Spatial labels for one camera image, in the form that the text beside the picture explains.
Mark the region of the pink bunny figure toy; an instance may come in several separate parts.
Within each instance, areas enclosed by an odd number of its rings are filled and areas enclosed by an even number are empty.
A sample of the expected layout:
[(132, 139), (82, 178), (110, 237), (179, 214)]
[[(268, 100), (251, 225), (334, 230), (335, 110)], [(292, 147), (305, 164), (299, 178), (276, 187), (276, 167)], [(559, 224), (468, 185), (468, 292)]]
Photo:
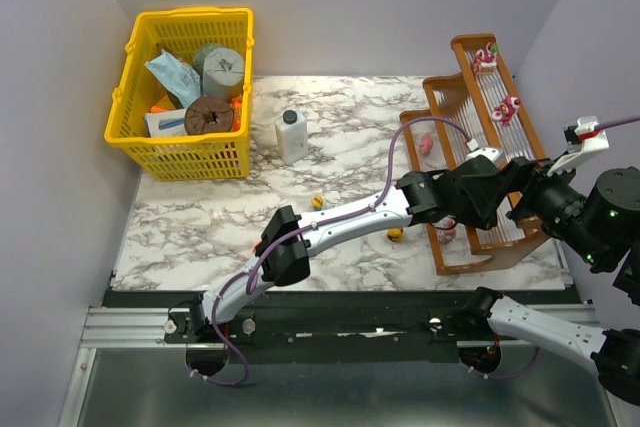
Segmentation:
[(447, 244), (456, 237), (457, 222), (454, 219), (443, 219), (437, 225), (437, 237), (440, 243)]

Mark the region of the pink round toy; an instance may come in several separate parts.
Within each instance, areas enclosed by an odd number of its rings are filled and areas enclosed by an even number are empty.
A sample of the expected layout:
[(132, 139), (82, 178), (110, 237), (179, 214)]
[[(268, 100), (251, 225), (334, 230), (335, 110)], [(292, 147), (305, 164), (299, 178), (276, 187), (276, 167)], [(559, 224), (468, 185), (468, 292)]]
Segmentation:
[(430, 134), (424, 134), (419, 142), (419, 151), (423, 156), (428, 156), (434, 148), (434, 140)]

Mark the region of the pink strawberry bear toy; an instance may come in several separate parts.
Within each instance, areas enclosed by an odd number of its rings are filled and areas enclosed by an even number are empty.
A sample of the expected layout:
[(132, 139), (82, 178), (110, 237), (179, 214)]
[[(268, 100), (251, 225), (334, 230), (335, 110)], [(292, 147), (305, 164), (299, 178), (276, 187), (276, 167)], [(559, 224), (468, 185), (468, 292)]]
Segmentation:
[(491, 119), (496, 123), (500, 123), (502, 126), (509, 126), (511, 120), (517, 115), (521, 105), (522, 102), (517, 96), (506, 96), (498, 106), (493, 108)]

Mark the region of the red white bear toy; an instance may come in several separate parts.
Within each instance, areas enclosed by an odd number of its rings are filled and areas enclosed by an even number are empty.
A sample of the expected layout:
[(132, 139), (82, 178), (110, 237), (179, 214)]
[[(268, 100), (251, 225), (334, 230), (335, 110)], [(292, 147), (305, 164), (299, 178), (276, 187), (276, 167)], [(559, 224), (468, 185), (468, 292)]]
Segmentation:
[(488, 42), (476, 51), (473, 57), (472, 70), (478, 75), (489, 75), (497, 68), (499, 46), (495, 42)]

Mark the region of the white bottle black cap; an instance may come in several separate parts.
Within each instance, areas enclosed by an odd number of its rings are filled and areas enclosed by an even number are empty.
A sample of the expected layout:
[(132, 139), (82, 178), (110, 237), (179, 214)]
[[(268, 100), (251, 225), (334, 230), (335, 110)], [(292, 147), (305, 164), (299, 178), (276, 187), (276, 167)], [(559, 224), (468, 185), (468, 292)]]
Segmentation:
[(274, 122), (278, 152), (286, 165), (308, 154), (307, 119), (297, 110), (286, 110)]

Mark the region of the yellow plastic basket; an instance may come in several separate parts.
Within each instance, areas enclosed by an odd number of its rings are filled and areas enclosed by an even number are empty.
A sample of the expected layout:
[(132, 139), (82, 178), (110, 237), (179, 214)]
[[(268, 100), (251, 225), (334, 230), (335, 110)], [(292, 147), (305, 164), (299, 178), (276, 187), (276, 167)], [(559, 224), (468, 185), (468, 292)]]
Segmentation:
[(159, 181), (247, 176), (253, 48), (248, 8), (139, 14), (106, 142)]

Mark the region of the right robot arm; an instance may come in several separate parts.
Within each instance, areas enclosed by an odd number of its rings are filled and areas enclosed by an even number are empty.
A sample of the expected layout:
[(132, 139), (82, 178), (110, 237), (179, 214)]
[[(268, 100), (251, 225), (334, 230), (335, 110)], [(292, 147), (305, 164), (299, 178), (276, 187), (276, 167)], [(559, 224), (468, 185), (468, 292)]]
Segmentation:
[[(615, 272), (615, 287), (639, 301), (638, 168), (605, 171), (588, 196), (557, 178), (534, 181), (518, 209), (537, 216), (543, 230), (571, 247), (591, 272)], [(469, 340), (494, 334), (527, 341), (582, 366), (619, 399), (639, 403), (636, 329), (583, 327), (484, 287), (457, 313), (452, 328)]]

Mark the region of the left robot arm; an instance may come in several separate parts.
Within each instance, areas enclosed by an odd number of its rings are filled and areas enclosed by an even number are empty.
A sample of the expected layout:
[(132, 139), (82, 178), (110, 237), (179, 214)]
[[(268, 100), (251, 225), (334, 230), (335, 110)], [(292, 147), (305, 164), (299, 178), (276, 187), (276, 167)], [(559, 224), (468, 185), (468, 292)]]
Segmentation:
[(200, 336), (236, 314), (266, 290), (297, 284), (310, 276), (310, 259), (341, 243), (392, 228), (460, 221), (472, 203), (447, 187), (446, 172), (412, 171), (382, 192), (326, 211), (296, 214), (279, 208), (242, 269), (189, 307), (191, 331)]

